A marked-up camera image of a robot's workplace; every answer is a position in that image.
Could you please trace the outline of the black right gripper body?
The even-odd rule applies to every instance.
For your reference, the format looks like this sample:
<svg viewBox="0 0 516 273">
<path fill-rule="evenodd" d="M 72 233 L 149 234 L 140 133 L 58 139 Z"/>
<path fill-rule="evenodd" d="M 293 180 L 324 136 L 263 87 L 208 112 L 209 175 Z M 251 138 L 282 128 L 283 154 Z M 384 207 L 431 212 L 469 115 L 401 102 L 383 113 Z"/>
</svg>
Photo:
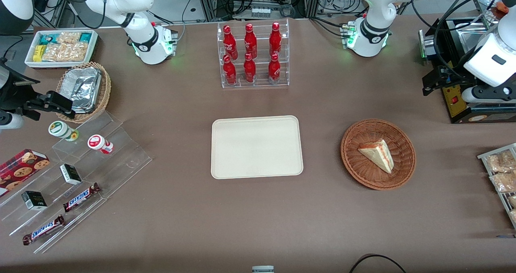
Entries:
<svg viewBox="0 0 516 273">
<path fill-rule="evenodd" d="M 24 113 L 24 104 L 30 100 L 40 100 L 33 85 L 39 80 L 27 77 L 1 62 L 1 110 L 10 113 Z"/>
</svg>

